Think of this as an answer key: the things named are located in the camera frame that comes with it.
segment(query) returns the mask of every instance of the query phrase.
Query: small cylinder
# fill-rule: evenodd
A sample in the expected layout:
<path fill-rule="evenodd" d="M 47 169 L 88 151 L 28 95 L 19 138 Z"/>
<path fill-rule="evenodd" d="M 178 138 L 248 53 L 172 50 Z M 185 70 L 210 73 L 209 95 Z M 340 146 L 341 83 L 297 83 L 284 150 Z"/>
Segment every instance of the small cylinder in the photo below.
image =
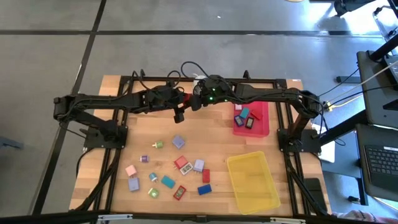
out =
<path fill-rule="evenodd" d="M 155 173 L 149 174 L 150 181 L 155 182 L 157 180 L 157 176 Z"/>
<path fill-rule="evenodd" d="M 157 149 L 163 148 L 163 142 L 162 141 L 157 141 L 152 146 L 154 146 Z"/>
<path fill-rule="evenodd" d="M 140 160 L 141 162 L 149 162 L 149 156 L 141 156 L 141 157 L 139 158 L 139 160 Z"/>

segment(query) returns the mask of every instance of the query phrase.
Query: red block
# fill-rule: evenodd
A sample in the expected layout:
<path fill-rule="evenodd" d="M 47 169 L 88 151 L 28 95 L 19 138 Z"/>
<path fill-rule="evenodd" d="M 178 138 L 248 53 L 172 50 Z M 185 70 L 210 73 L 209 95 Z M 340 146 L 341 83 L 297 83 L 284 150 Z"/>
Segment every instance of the red block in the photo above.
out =
<path fill-rule="evenodd" d="M 182 198 L 182 195 L 186 192 L 186 188 L 182 187 L 181 185 L 178 187 L 177 191 L 174 193 L 173 197 L 177 200 Z"/>
<path fill-rule="evenodd" d="M 262 119 L 262 114 L 259 113 L 258 111 L 256 111 L 256 110 L 251 110 L 250 113 L 251 113 L 255 118 L 257 118 L 258 120 L 261 120 L 261 119 Z"/>
<path fill-rule="evenodd" d="M 203 183 L 210 183 L 210 170 L 204 169 L 202 174 L 203 174 Z"/>
<path fill-rule="evenodd" d="M 176 161 L 174 161 L 174 164 L 177 167 L 177 169 L 181 169 L 187 163 L 188 163 L 188 161 L 184 156 L 180 156 Z"/>

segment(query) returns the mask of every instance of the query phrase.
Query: white cable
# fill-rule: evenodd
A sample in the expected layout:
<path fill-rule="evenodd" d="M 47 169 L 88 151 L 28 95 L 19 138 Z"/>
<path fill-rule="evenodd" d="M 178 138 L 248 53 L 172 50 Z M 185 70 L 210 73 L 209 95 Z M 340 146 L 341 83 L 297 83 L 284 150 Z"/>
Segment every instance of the white cable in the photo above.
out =
<path fill-rule="evenodd" d="M 390 65 L 389 65 L 389 66 L 387 66 L 386 68 L 383 68 L 382 70 L 380 70 L 380 71 L 379 71 L 379 72 L 377 72 L 376 74 L 372 75 L 372 76 L 371 76 L 371 77 L 369 77 L 367 80 L 365 80 L 365 81 L 361 82 L 360 84 L 358 84 L 358 85 L 357 85 L 357 86 L 355 86 L 354 88 L 352 88 L 352 89 L 350 89 L 350 90 L 348 90 L 348 91 L 346 91 L 346 92 L 344 92 L 344 93 L 342 93 L 342 94 L 340 94 L 340 95 L 338 95 L 338 96 L 334 97 L 333 99 L 329 100 L 328 102 L 331 102 L 332 100 L 335 100 L 335 99 L 337 99 L 337 98 L 339 98 L 339 97 L 343 96 L 344 94 L 346 94 L 346 93 L 349 93 L 349 92 L 353 91 L 355 88 L 357 88 L 357 87 L 359 87 L 359 86 L 361 86 L 361 85 L 365 84 L 366 82 L 368 82 L 368 81 L 369 81 L 369 80 L 371 80 L 372 78 L 374 78 L 374 77 L 378 76 L 379 74 L 381 74 L 382 72 L 384 72 L 385 70 L 387 70 L 387 69 L 388 69 L 388 68 L 390 68 L 391 66 L 395 65 L 396 63 L 398 63 L 398 60 L 397 60 L 396 62 L 394 62 L 394 63 L 390 64 Z"/>

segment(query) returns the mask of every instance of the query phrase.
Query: metal bracket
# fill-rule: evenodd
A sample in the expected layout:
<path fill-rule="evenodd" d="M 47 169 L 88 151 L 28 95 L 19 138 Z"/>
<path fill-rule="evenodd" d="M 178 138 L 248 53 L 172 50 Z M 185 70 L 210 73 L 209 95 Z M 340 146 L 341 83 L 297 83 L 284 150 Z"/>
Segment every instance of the metal bracket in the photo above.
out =
<path fill-rule="evenodd" d="M 250 75 L 249 75 L 249 71 L 247 71 L 247 70 L 244 71 L 244 73 L 243 73 L 243 78 L 245 78 L 245 79 L 251 79 L 251 78 L 250 78 Z"/>
<path fill-rule="evenodd" d="M 206 223 L 208 222 L 206 215 L 197 215 L 197 223 Z"/>
<path fill-rule="evenodd" d="M 284 79 L 284 78 L 277 78 L 277 79 L 275 79 L 275 81 L 276 81 L 276 84 L 278 84 L 280 87 L 282 87 L 282 88 L 287 88 L 286 79 Z"/>
<path fill-rule="evenodd" d="M 313 139 L 318 133 L 316 130 L 304 129 L 301 135 L 300 144 L 290 144 L 287 137 L 287 129 L 278 129 L 279 149 L 282 152 L 321 152 L 319 138 Z"/>
<path fill-rule="evenodd" d="M 98 221 L 126 220 L 126 219 L 132 219 L 132 214 L 98 215 Z"/>
<path fill-rule="evenodd" d="M 283 223 L 283 224 L 305 224 L 305 220 L 299 220 L 294 218 L 274 218 L 271 217 L 271 222 Z"/>
<path fill-rule="evenodd" d="M 105 141 L 104 136 L 95 128 L 88 128 L 84 147 L 103 149 L 123 149 L 126 145 L 127 126 L 118 126 L 118 137 L 113 141 Z"/>

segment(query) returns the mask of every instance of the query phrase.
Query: teal block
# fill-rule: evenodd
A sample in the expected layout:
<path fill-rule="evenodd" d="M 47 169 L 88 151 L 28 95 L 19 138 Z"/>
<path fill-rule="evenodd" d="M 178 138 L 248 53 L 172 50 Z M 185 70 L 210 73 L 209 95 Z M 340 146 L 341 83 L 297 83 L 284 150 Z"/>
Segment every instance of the teal block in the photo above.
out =
<path fill-rule="evenodd" d="M 246 119 L 247 116 L 249 115 L 249 113 L 250 113 L 250 110 L 249 110 L 249 109 L 243 108 L 243 110 L 242 110 L 242 112 L 241 112 L 241 114 L 240 114 L 239 116 L 240 116 L 241 118 Z"/>
<path fill-rule="evenodd" d="M 167 177 L 166 175 L 164 175 L 161 182 L 170 189 L 172 189 L 175 185 L 175 181 L 172 180 L 170 177 Z"/>

